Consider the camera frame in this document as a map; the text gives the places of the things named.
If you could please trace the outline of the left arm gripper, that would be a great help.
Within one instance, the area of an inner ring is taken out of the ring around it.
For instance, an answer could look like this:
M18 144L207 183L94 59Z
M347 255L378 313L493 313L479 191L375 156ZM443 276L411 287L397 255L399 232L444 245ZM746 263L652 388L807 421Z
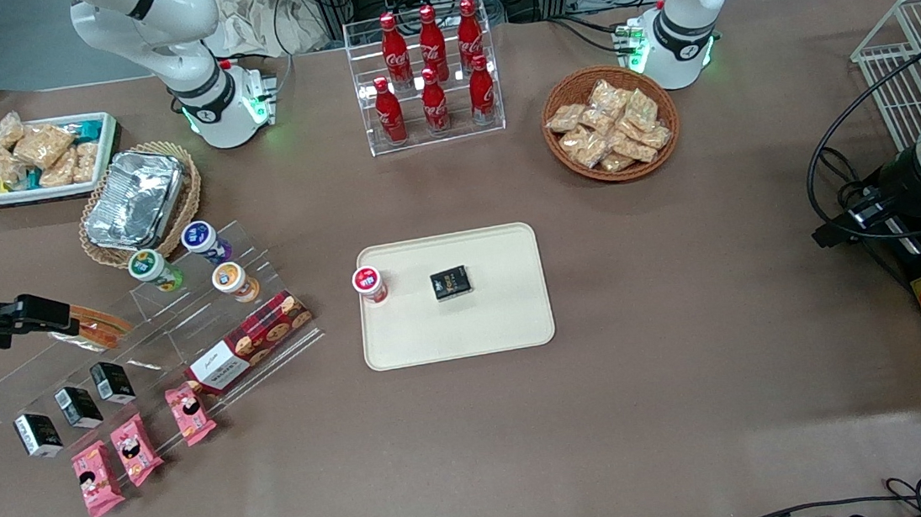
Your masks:
M845 182L836 199L842 212L823 215L812 233L822 248L921 236L921 164L917 149L898 152L860 181Z

